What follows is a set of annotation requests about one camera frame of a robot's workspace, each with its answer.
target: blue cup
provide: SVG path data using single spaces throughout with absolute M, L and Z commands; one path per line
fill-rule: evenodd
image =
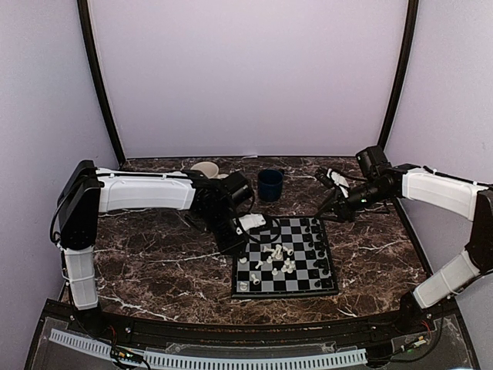
M 257 187 L 260 200 L 275 202 L 283 192 L 284 170 L 267 169 L 259 172 Z

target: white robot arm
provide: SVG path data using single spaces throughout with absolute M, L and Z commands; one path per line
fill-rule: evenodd
M 356 210 L 390 197 L 401 197 L 433 204 L 473 221 L 471 239 L 465 249 L 405 295 L 401 308 L 403 304 L 414 304 L 421 310 L 429 308 L 493 270 L 492 186 L 451 177 L 425 166 L 392 167 L 379 146 L 362 150 L 356 158 L 368 180 L 357 187 L 349 189 L 337 185 L 331 175 L 333 170 L 317 171 L 316 178 L 332 189 L 317 216 L 331 212 L 329 220 L 353 221 Z
M 100 213 L 132 208 L 190 210 L 202 217 L 223 254 L 244 254 L 247 231 L 266 224 L 261 214 L 242 217 L 236 207 L 252 197 L 240 173 L 208 179 L 199 171 L 130 173 L 96 168 L 82 161 L 58 201 L 53 217 L 60 231 L 50 237 L 63 252 L 65 278 L 78 311 L 99 310 L 93 249 Z

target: white wall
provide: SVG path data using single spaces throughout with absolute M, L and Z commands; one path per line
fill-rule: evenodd
M 76 1 L 0 2 L 1 368 L 23 368 L 45 299 L 62 286 L 49 242 L 75 165 L 116 165 L 96 99 Z
M 90 4 L 128 157 L 353 156 L 377 142 L 405 0 Z
M 387 154 L 393 164 L 493 182 L 493 2 L 420 2 Z M 471 225 L 422 203 L 404 208 L 434 270 L 468 242 Z M 458 298 L 482 368 L 493 368 L 493 277 Z

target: table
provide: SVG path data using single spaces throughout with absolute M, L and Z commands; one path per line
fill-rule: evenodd
M 212 160 L 221 173 L 241 170 L 256 188 L 258 171 L 286 171 L 283 196 L 257 201 L 253 212 L 310 215 L 328 190 L 313 175 L 320 167 L 361 173 L 352 157 L 186 158 L 129 160 L 123 170 L 169 172 Z M 156 320 L 248 325 L 295 324 L 397 310 L 401 295 L 426 274 L 392 205 L 391 214 L 361 213 L 352 224 L 325 221 L 339 282 L 333 297 L 233 300 L 231 257 L 218 255 L 175 210 L 120 210 L 99 218 L 95 266 L 104 311 Z

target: chess piece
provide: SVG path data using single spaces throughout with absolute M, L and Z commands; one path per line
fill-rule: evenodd
M 260 280 L 257 278 L 257 276 L 255 274 L 251 274 L 251 277 L 253 279 L 253 285 L 260 284 Z

